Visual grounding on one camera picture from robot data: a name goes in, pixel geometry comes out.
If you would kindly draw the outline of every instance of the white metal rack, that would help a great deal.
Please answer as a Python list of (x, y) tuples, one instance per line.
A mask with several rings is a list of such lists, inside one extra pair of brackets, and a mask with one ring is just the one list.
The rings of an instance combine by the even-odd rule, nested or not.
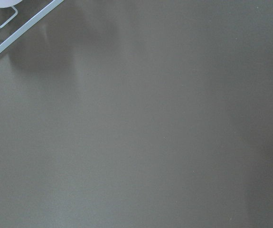
[[(17, 29), (12, 35), (10, 35), (5, 41), (0, 44), (0, 53), (63, 1), (64, 0), (52, 0), (35, 16), (33, 16), (30, 20), (28, 20), (24, 25), (22, 25), (19, 29)], [(2, 29), (18, 15), (18, 10), (13, 6), (12, 8), (14, 10), (14, 14), (9, 17), (3, 24), (0, 25), (0, 29)]]

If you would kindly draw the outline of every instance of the white metal bar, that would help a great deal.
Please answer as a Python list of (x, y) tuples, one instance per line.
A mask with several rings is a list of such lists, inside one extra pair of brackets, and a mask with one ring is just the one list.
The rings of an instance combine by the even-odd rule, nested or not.
[(11, 7), (15, 11), (15, 13), (9, 19), (7, 19), (2, 25), (0, 25), (0, 29), (3, 28), (4, 26), (6, 26), (11, 20), (13, 20), (14, 17), (17, 16), (18, 10), (13, 6), (11, 6)]
[(64, 0), (53, 0), (0, 44), (0, 53)]

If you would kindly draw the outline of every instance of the wire rack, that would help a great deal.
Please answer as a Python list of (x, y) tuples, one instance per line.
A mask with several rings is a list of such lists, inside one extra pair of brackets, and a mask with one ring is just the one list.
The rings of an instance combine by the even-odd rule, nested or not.
[[(11, 31), (9, 36), (1, 39), (2, 41), (0, 41), (0, 53), (63, 1), (64, 0), (51, 0), (47, 2), (47, 4), (44, 5), (43, 8), (38, 9), (38, 11), (31, 18), (27, 19), (22, 24), (19, 24), (19, 26), (14, 31)], [(19, 9), (17, 9), (18, 6), (19, 4), (17, 5), (17, 7), (12, 6), (6, 9), (9, 16), (0, 23), (0, 33), (2, 33), (1, 31), (3, 29), (6, 30), (6, 25), (14, 21), (14, 19), (17, 18), (17, 16), (20, 14)]]

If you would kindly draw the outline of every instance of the white plate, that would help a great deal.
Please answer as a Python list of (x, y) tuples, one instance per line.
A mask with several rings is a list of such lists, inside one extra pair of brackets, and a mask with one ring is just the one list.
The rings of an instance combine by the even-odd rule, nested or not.
[(20, 3), (22, 0), (0, 0), (0, 8), (6, 8), (10, 6), (14, 6)]

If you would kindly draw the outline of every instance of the white bowl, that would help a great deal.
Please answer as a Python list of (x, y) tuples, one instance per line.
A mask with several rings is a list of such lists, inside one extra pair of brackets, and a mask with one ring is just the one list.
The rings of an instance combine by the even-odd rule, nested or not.
[(20, 3), (22, 0), (0, 0), (0, 8), (6, 8), (10, 6), (14, 6)]

